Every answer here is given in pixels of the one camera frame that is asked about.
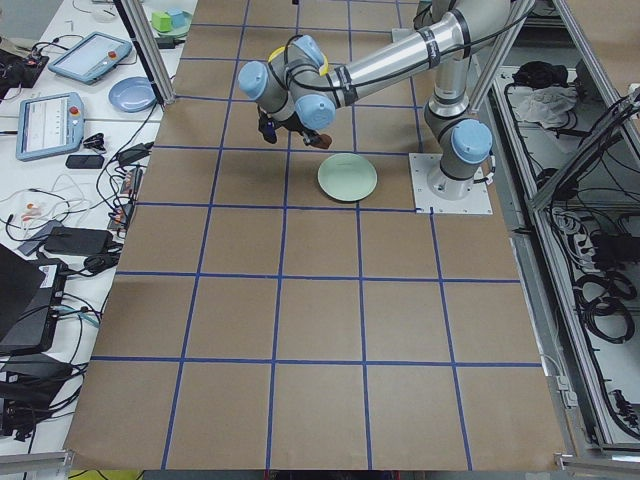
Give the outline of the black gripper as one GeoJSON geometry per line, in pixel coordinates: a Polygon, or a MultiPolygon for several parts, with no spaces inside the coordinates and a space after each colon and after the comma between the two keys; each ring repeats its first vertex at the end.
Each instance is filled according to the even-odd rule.
{"type": "Polygon", "coordinates": [[[302,137],[303,143],[305,146],[310,146],[313,148],[321,148],[323,145],[322,135],[316,132],[315,130],[309,130],[303,128],[299,132],[302,137]]]}

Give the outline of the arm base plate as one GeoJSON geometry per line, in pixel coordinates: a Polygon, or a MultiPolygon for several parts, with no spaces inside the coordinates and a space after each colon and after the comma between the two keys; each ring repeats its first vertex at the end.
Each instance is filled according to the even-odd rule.
{"type": "Polygon", "coordinates": [[[404,40],[405,38],[407,38],[408,36],[412,35],[414,33],[413,29],[409,29],[409,28],[393,28],[391,30],[391,40],[393,43],[399,42],[401,40],[404,40]]]}
{"type": "Polygon", "coordinates": [[[414,209],[419,214],[493,214],[488,187],[479,167],[472,179],[453,180],[440,168],[441,154],[409,155],[414,209]]]}

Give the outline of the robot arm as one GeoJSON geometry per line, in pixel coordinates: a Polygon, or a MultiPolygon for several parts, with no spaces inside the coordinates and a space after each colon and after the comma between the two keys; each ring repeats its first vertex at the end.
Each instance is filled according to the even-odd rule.
{"type": "Polygon", "coordinates": [[[427,20],[406,38],[326,74],[320,72],[324,56],[316,41],[294,36],[273,59],[244,65],[238,86],[257,104],[267,142],[276,142],[277,130],[285,128],[300,134],[306,145],[326,149],[331,139],[322,131],[338,109],[422,71],[435,71],[424,117],[442,156],[427,175],[428,187],[440,198],[460,200],[493,143],[489,128],[469,115],[470,60],[502,33],[510,12],[508,1],[434,1],[427,20]]]}

